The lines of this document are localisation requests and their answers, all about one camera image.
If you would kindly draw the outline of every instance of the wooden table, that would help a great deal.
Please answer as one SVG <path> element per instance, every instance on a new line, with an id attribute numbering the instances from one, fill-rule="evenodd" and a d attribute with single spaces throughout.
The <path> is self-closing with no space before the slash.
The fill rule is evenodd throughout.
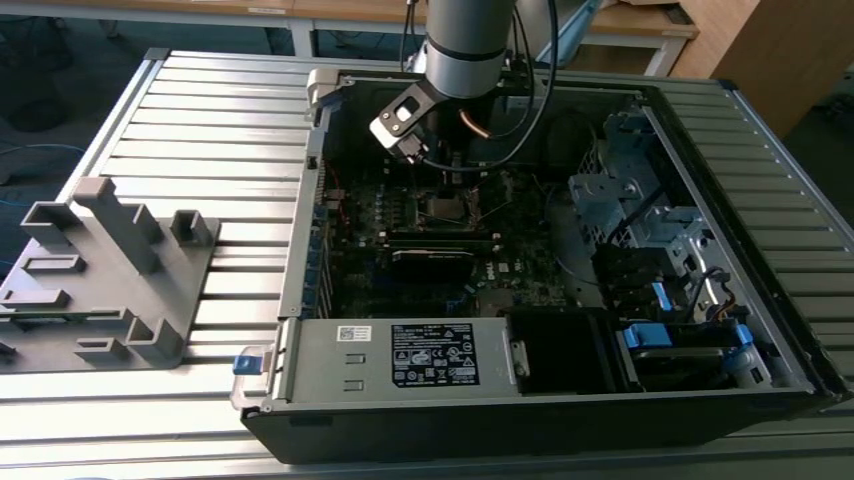
<path id="1" fill-rule="evenodd" d="M 425 32 L 426 11 L 421 2 L 418 33 Z M 0 3 L 0 13 L 287 28 L 297 56 L 314 57 L 315 31 L 398 34 L 406 6 L 403 0 L 12 0 Z M 693 25 L 672 23 L 658 7 L 618 4 L 600 12 L 582 43 L 654 49 L 646 74 L 665 76 L 698 32 Z"/>

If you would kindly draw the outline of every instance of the blue cable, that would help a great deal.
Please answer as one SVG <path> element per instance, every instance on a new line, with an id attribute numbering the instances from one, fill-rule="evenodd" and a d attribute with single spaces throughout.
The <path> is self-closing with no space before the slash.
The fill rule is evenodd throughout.
<path id="1" fill-rule="evenodd" d="M 8 207 L 24 207 L 24 208 L 32 207 L 30 203 L 7 202 L 6 200 L 0 200 L 0 205 L 6 205 Z"/>
<path id="2" fill-rule="evenodd" d="M 6 155 L 7 153 L 18 152 L 19 150 L 24 150 L 26 148 L 64 148 L 66 150 L 74 150 L 80 155 L 86 153 L 86 150 L 80 147 L 75 147 L 74 145 L 64 145 L 62 143 L 38 143 L 34 145 L 19 145 L 16 147 L 8 148 L 0 151 L 0 155 Z"/>

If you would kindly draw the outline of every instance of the white sticker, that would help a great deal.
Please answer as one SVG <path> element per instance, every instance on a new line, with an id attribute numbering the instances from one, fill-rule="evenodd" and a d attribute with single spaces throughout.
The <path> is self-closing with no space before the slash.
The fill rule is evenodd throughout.
<path id="1" fill-rule="evenodd" d="M 253 8 L 247 9 L 250 13 L 267 13 L 273 15 L 285 15 L 285 9 L 282 8 Z"/>
<path id="2" fill-rule="evenodd" d="M 339 342 L 370 342 L 371 341 L 371 327 L 369 326 L 342 326 L 338 327 L 338 341 Z"/>

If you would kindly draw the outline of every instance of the power supply label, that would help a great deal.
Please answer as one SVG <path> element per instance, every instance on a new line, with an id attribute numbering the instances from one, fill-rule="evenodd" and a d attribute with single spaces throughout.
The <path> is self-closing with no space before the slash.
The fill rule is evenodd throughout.
<path id="1" fill-rule="evenodd" d="M 479 385 L 471 323 L 393 325 L 391 364 L 399 388 Z"/>

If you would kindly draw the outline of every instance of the table leg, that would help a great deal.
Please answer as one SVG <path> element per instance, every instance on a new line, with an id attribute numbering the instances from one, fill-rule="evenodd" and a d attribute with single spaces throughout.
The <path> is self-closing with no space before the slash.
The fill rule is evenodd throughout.
<path id="1" fill-rule="evenodd" d="M 666 77 L 680 59 L 680 54 L 688 43 L 686 38 L 668 37 L 662 47 L 656 51 L 650 65 L 646 67 L 645 75 L 653 77 Z"/>
<path id="2" fill-rule="evenodd" d="M 102 26 L 102 30 L 107 38 L 119 37 L 119 21 L 118 20 L 99 20 L 98 24 Z"/>
<path id="3" fill-rule="evenodd" d="M 294 55 L 313 58 L 315 56 L 314 23 L 309 18 L 289 20 L 291 35 L 294 36 Z"/>

